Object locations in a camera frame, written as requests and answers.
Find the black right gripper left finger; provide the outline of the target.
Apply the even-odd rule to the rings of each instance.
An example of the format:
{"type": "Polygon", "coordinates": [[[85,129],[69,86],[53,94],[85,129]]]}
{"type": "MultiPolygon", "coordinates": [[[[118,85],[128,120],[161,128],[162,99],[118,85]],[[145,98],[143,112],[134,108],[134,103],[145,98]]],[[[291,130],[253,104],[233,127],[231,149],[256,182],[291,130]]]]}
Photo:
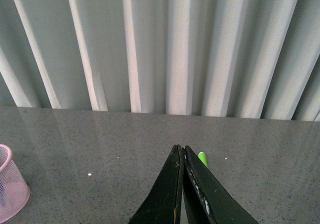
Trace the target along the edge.
{"type": "Polygon", "coordinates": [[[148,196],[130,218],[130,224],[179,224],[181,222],[184,151],[174,145],[148,196]]]}

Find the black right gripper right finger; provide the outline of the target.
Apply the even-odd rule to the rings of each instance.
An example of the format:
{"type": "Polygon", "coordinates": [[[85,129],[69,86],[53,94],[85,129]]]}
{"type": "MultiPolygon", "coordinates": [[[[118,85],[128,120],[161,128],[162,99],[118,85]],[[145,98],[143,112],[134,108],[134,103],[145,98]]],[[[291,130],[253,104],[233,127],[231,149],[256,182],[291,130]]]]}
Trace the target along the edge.
{"type": "Polygon", "coordinates": [[[256,224],[190,146],[184,148],[183,195],[190,224],[256,224]]]}

